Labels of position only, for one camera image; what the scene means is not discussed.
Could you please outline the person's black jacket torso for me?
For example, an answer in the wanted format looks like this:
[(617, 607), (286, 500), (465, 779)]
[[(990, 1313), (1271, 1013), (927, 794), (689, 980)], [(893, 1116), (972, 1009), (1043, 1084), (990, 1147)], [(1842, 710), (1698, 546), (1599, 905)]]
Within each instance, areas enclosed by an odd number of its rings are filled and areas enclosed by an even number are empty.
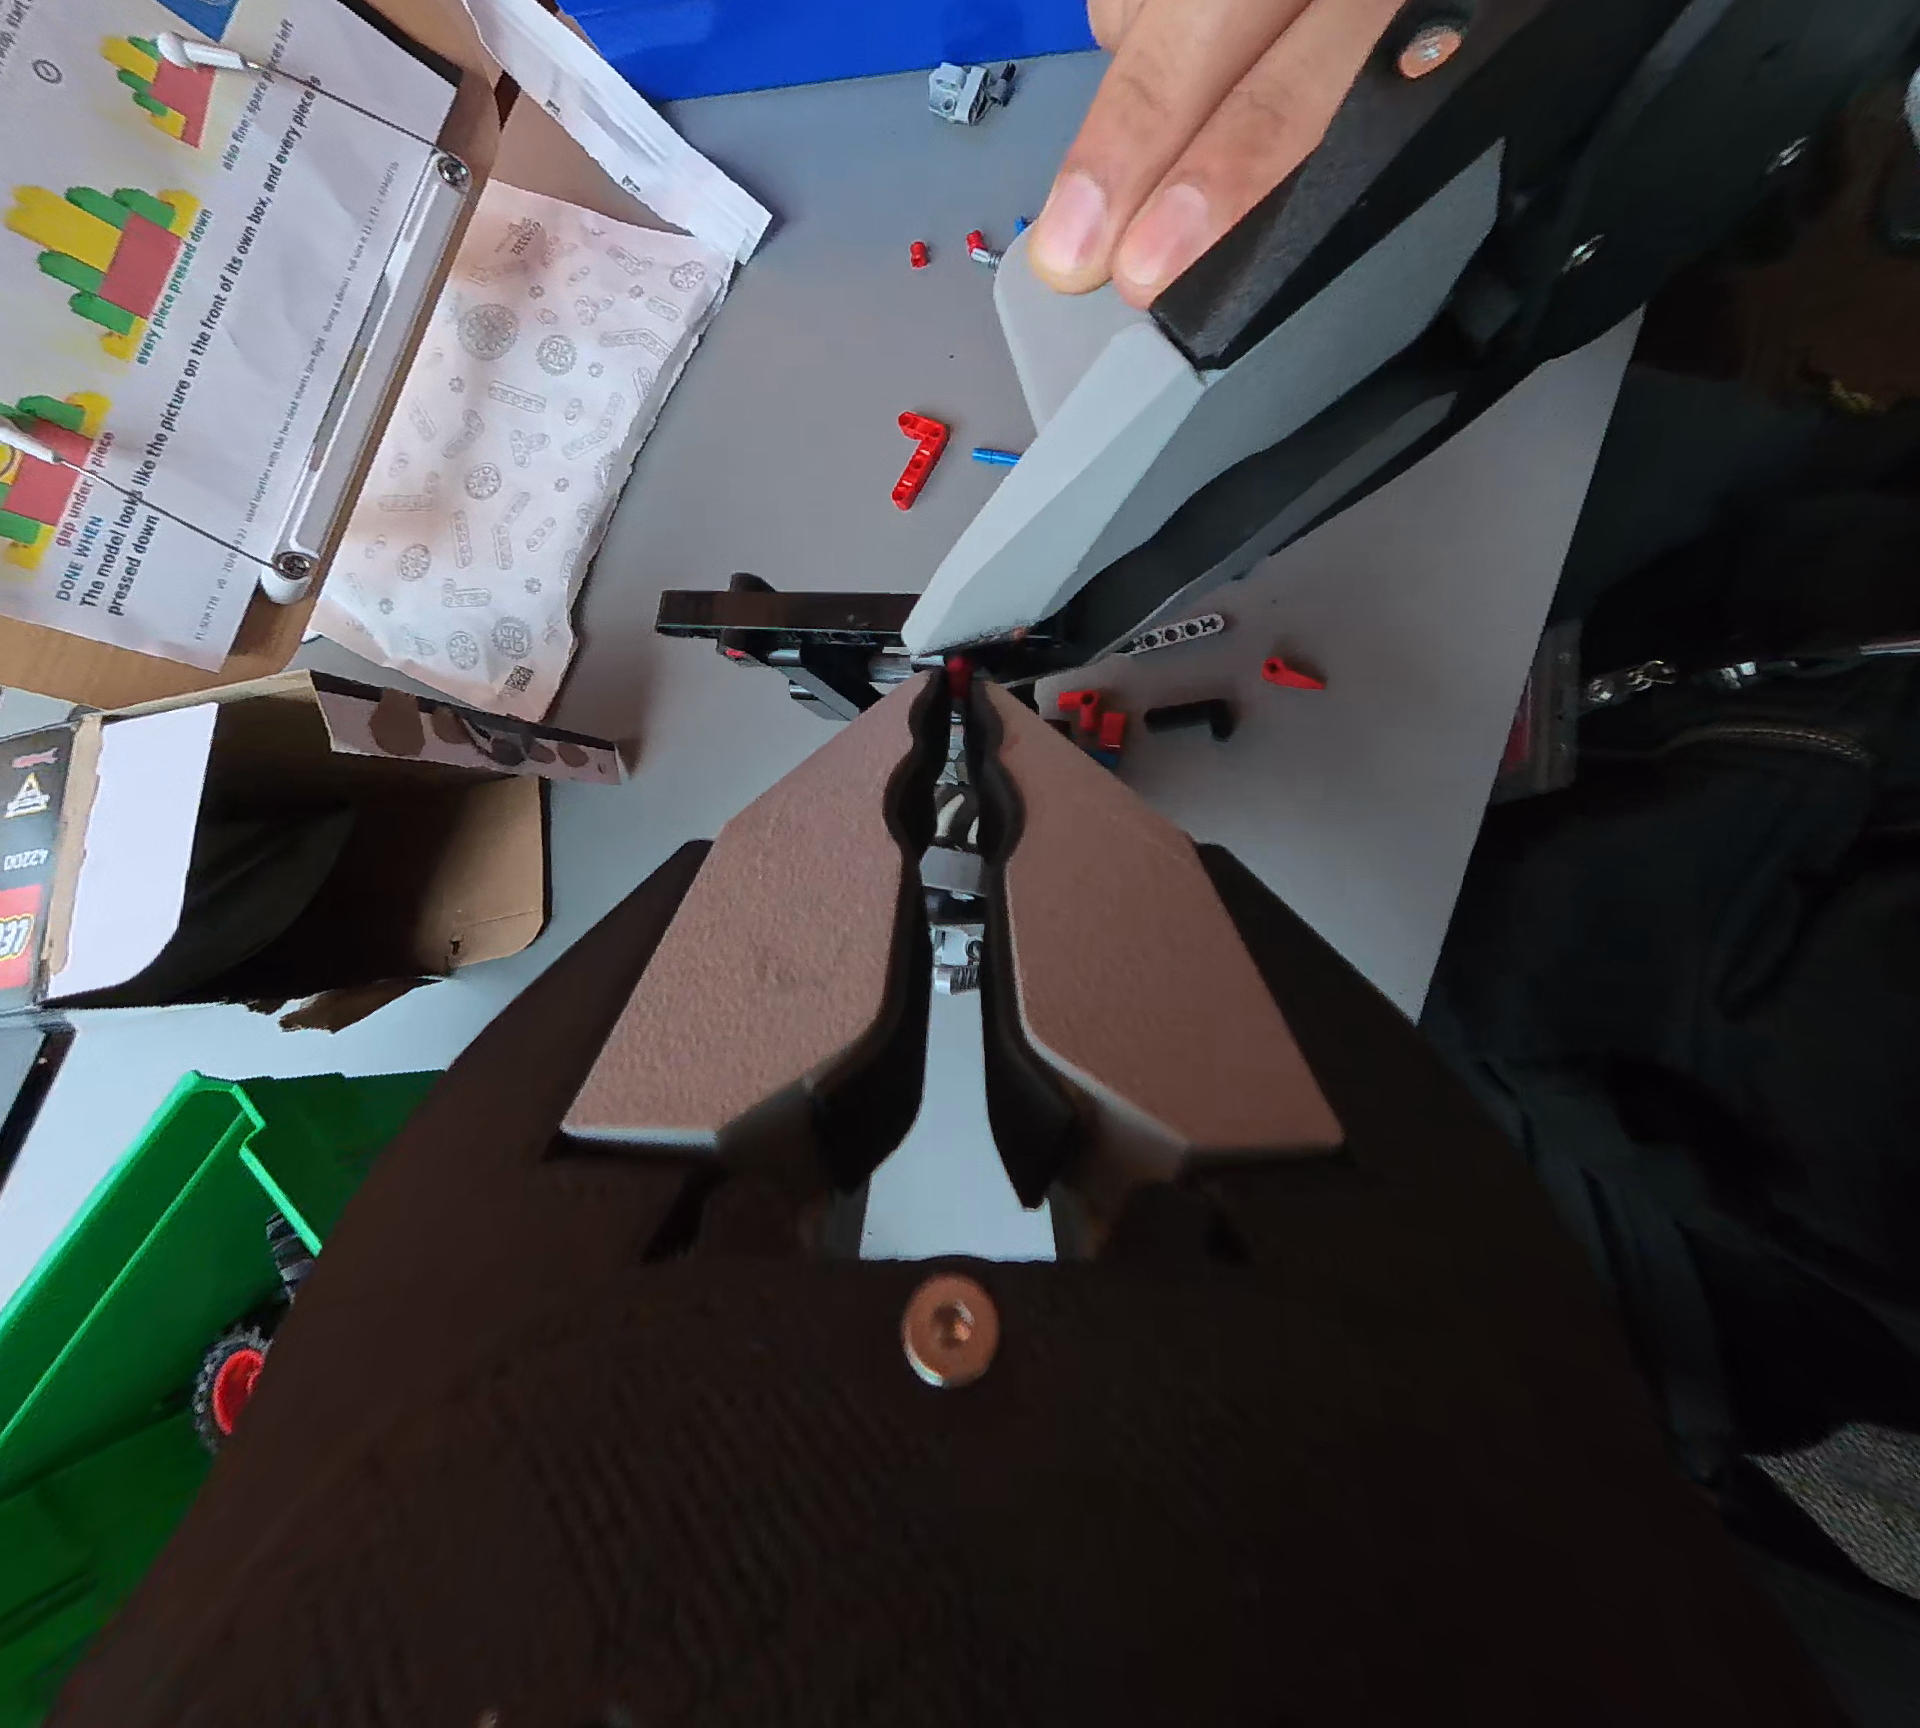
[(1556, 586), (1571, 779), (1489, 811), (1422, 1030), (1846, 1723), (1917, 1723), (1917, 400), (1633, 365)]

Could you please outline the green plastic bin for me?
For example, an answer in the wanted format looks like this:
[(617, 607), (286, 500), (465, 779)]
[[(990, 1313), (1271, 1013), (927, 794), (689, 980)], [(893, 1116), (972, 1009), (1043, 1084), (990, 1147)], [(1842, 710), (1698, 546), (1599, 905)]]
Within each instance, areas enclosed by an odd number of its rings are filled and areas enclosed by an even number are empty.
[(202, 1351), (275, 1344), (269, 1220), (320, 1255), (434, 1068), (190, 1071), (12, 1293), (2, 1319), (2, 1722), (39, 1723), (195, 1502)]

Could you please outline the patterned paper bag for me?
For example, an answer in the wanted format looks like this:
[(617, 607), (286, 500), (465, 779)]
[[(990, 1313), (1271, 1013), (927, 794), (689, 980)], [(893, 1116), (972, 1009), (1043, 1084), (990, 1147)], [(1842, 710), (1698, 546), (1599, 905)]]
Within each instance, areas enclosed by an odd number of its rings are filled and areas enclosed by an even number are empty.
[(689, 234), (489, 182), (310, 634), (549, 720), (588, 570), (732, 271)]

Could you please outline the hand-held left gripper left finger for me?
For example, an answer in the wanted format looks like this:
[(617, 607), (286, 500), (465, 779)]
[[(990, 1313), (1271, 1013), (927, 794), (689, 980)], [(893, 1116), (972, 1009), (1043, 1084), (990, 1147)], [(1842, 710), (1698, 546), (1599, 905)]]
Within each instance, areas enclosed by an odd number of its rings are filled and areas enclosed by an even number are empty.
[(920, 1105), (944, 673), (912, 671), (708, 844), (560, 1121), (572, 1144), (852, 1190)]

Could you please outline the long black toy beam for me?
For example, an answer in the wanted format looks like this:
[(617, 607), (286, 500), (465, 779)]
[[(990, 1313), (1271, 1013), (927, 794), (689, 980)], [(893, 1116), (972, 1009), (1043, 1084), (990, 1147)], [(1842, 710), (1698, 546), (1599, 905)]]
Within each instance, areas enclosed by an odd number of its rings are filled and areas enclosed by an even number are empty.
[(780, 590), (739, 570), (729, 588), (663, 590), (655, 631), (769, 667), (796, 706), (850, 721), (912, 675), (946, 669), (951, 650), (923, 650), (904, 634), (917, 603), (912, 591)]

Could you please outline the clear acrylic holder bar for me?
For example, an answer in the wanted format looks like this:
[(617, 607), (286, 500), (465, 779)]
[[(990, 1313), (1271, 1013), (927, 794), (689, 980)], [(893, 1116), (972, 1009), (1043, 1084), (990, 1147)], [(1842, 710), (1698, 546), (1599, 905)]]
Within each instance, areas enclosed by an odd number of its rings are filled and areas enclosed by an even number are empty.
[(295, 607), (325, 582), (353, 517), (394, 397), (404, 389), (420, 336), (460, 247), (472, 198), (472, 167), (449, 147), (427, 155), (372, 297), (315, 431), (272, 555), (256, 590)]

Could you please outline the cardboard toy set box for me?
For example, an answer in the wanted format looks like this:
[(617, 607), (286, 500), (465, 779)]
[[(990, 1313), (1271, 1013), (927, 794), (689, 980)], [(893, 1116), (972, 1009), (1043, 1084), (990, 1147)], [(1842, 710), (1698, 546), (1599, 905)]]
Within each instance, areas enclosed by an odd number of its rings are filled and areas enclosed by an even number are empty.
[(236, 1003), (346, 1027), (521, 954), (549, 808), (618, 743), (296, 669), (2, 743), (2, 1005)]

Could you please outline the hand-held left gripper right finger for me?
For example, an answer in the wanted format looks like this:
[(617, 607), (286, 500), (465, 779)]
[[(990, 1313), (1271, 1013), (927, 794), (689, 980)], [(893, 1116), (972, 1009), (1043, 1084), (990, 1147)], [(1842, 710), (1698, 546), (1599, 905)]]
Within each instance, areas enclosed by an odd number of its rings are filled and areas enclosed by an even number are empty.
[(1025, 1205), (1331, 1160), (1346, 1134), (1197, 841), (1009, 688), (968, 685), (983, 1053)]

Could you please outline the plain white paper bag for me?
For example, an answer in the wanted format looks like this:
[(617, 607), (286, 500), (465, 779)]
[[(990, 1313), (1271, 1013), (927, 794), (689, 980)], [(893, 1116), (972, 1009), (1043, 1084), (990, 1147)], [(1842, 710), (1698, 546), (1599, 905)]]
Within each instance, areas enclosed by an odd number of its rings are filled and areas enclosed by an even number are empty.
[(576, 146), (660, 221), (745, 266), (772, 212), (644, 100), (538, 0), (455, 0), (475, 33)]

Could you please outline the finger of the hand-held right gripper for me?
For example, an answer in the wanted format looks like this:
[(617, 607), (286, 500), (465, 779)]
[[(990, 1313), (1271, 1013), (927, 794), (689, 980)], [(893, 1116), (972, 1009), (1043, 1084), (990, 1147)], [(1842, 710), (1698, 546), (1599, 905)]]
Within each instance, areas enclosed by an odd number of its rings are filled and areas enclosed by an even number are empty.
[(925, 583), (906, 648), (951, 654), (1038, 626), (1413, 346), (1494, 227), (1504, 155), (1494, 142), (1235, 365), (1186, 364), (1147, 316), (1119, 327)]

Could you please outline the black toy wheel red hub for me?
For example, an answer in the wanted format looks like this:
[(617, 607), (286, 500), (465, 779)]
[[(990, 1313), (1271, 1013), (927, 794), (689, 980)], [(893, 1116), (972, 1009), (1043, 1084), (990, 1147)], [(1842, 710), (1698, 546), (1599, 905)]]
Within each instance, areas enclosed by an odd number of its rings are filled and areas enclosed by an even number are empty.
[(236, 1323), (204, 1345), (190, 1385), (190, 1420), (204, 1452), (221, 1452), (251, 1404), (272, 1348), (272, 1332)]

